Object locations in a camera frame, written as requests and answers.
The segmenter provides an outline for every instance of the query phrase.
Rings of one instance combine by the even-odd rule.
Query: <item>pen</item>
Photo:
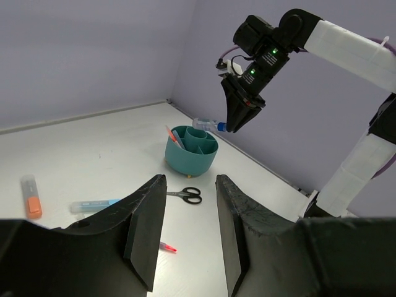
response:
[[[28,218],[41,218],[40,199],[38,198],[37,185],[34,175],[25,175],[20,179],[22,194],[24,196],[26,214]]]
[[[169,251],[169,252],[177,252],[178,251],[174,247],[171,247],[169,244],[166,244],[163,242],[160,242],[160,249],[163,249],[164,251]]]
[[[178,140],[177,140],[176,137],[173,135],[171,129],[169,129],[169,127],[166,126],[166,125],[165,125],[165,127],[166,127],[166,130],[168,131],[169,136],[171,137],[172,141],[173,141],[179,148],[181,148],[181,146],[180,146]]]

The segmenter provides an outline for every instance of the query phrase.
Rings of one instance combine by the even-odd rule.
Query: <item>white tabletop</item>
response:
[[[215,180],[227,174],[247,195],[295,221],[307,198],[218,139],[206,174],[187,179],[164,162],[170,128],[191,120],[164,103],[0,136],[0,218],[25,218],[20,178],[34,174],[43,216],[54,228],[76,221],[69,204],[128,196],[155,174],[166,174],[169,191],[202,191],[200,205],[168,196],[161,240],[177,254],[160,251],[149,296],[227,296]]]

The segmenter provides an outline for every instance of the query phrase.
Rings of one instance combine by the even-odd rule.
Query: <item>lavender wall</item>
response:
[[[200,0],[173,101],[193,116],[225,120],[225,97],[214,67],[219,55],[233,45],[235,30],[249,14],[277,25],[292,8],[306,9],[366,37],[390,35],[396,45],[394,0],[377,4],[371,0]],[[292,55],[261,95],[267,107],[227,138],[293,184],[311,191],[330,179],[388,93],[300,53]],[[396,215],[395,179],[396,166],[367,186],[350,210],[358,215]]]
[[[195,0],[0,3],[0,129],[165,100]]]

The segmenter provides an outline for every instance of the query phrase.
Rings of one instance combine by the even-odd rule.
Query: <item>highlighter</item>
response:
[[[25,175],[20,179],[22,186],[22,193],[24,195],[24,202],[26,214],[28,218],[41,218],[43,212],[41,210],[40,199],[38,198],[38,191],[35,177]]]

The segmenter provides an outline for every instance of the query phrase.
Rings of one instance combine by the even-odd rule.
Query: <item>teal pen holder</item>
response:
[[[199,176],[209,170],[215,159],[218,143],[203,130],[191,126],[179,126],[177,131],[186,149],[176,145],[170,137],[165,149],[166,162],[177,172],[189,176]]]

